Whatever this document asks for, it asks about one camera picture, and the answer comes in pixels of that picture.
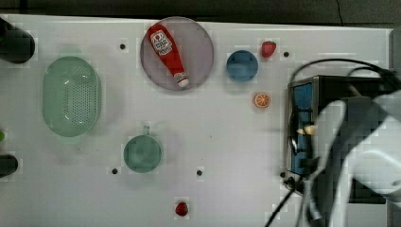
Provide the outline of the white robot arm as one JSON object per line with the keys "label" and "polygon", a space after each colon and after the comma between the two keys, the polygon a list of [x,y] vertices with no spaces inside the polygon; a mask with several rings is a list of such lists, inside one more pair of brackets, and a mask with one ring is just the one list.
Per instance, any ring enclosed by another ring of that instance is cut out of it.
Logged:
{"label": "white robot arm", "polygon": [[400,204],[400,93],[328,104],[314,124],[317,169],[305,181],[302,227],[348,227],[352,181]]}

